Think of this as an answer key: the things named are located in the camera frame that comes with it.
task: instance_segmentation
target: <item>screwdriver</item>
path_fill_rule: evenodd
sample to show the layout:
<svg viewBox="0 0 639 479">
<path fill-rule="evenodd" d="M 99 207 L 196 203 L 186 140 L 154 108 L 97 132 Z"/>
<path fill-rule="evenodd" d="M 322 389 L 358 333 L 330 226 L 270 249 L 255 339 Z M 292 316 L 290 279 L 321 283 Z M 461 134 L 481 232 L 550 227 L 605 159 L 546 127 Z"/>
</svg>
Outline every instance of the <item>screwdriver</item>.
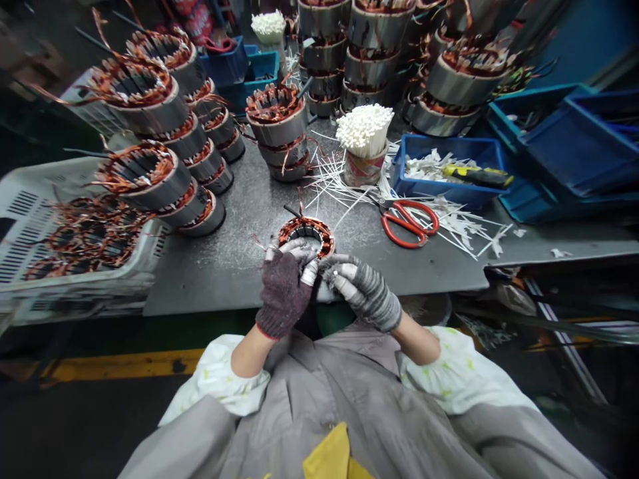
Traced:
<svg viewBox="0 0 639 479">
<path fill-rule="evenodd" d="M 476 186 L 499 190 L 506 190 L 515 179 L 514 176 L 505 171 L 495 170 L 494 168 L 480 168 L 478 166 L 446 165 L 442 167 L 441 171 L 444 175 L 459 178 Z"/>
</svg>

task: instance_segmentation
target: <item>white sleeve cover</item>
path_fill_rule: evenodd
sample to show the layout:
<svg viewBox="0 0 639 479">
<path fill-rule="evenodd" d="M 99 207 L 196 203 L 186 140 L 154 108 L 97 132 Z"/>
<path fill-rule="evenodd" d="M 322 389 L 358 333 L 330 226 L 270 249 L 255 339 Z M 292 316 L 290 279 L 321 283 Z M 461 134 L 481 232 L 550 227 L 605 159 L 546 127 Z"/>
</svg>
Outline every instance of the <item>white sleeve cover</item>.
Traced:
<svg viewBox="0 0 639 479">
<path fill-rule="evenodd" d="M 159 426 L 164 426 L 206 395 L 212 396 L 237 416 L 260 409 L 271 376 L 262 370 L 252 378 L 242 378 L 231 369 L 231 354 L 244 336 L 222 335 L 204 350 L 193 375 L 178 389 Z"/>
<path fill-rule="evenodd" d="M 506 372 L 475 350 L 472 338 L 448 327 L 427 327 L 439 338 L 441 354 L 418 366 L 397 354 L 401 382 L 432 395 L 446 414 L 463 414 L 476 404 L 526 406 L 538 410 Z"/>
</svg>

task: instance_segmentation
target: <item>gray work uniform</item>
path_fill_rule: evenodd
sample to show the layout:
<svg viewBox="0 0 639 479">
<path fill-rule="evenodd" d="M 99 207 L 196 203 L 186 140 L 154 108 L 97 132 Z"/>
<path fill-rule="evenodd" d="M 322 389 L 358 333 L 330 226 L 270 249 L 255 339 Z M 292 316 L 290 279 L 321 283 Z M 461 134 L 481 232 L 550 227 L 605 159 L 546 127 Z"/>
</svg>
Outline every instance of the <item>gray work uniform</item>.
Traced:
<svg viewBox="0 0 639 479">
<path fill-rule="evenodd" d="M 539 412 L 478 404 L 446 416 L 397 376 L 388 335 L 345 331 L 280 341 L 261 409 L 237 418 L 204 397 L 138 446 L 122 479 L 303 478 L 339 422 L 376 478 L 603 478 Z"/>
</svg>

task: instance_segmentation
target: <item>white plastic crate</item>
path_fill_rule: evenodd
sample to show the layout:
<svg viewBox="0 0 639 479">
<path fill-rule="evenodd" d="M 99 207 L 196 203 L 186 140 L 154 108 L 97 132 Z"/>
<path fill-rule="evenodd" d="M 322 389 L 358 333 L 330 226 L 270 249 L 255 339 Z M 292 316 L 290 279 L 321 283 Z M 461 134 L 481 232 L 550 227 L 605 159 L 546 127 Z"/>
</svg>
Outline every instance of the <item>white plastic crate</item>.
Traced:
<svg viewBox="0 0 639 479">
<path fill-rule="evenodd" d="M 100 186 L 87 185 L 100 161 L 84 157 L 18 168 L 0 182 L 0 214 L 5 222 L 15 221 L 0 243 L 0 303 L 13 305 L 12 323 L 44 322 L 47 315 L 57 317 L 52 307 L 33 308 L 38 303 L 32 300 L 40 301 L 40 305 L 42 301 L 51 305 L 60 304 L 61 300 L 76 301 L 82 306 L 79 309 L 91 316 L 98 310 L 103 312 L 102 306 L 113 299 L 146 297 L 166 242 L 160 236 L 166 228 L 157 220 L 144 225 L 130 259 L 118 269 L 23 281 L 31 264 L 53 254 L 45 245 L 33 243 L 47 237 L 57 226 L 55 211 L 50 207 L 51 202 L 57 201 L 56 195 L 60 201 L 68 202 L 91 192 L 105 192 Z M 95 302 L 95 308 L 86 307 L 87 301 Z"/>
<path fill-rule="evenodd" d="M 87 90 L 76 88 L 77 86 L 86 85 L 88 78 L 91 76 L 91 70 L 85 71 L 79 76 L 73 84 L 66 89 L 60 97 L 61 100 L 67 102 L 78 102 L 86 100 L 94 96 L 92 92 L 86 93 Z M 119 118 L 113 110 L 111 110 L 104 102 L 89 103 L 84 106 L 70 106 L 69 110 L 90 124 L 107 138 L 119 131 L 126 130 L 128 127 L 124 121 Z"/>
</svg>

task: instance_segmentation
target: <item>work glove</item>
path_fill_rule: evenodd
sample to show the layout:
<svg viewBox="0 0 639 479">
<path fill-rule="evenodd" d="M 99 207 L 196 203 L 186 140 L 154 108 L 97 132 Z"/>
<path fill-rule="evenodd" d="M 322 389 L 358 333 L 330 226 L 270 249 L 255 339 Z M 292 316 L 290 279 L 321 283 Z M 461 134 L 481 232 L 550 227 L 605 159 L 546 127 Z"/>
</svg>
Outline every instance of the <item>work glove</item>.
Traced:
<svg viewBox="0 0 639 479">
<path fill-rule="evenodd" d="M 264 305 L 255 319 L 260 331 L 275 340 L 286 336 L 298 322 L 318 276 L 318 252 L 305 238 L 279 245 L 279 239 L 272 238 L 266 248 L 260 295 Z"/>
<path fill-rule="evenodd" d="M 354 256 L 339 254 L 324 258 L 319 268 L 324 280 L 344 296 L 360 319 L 382 333 L 399 326 L 399 299 L 388 289 L 379 271 Z"/>
</svg>

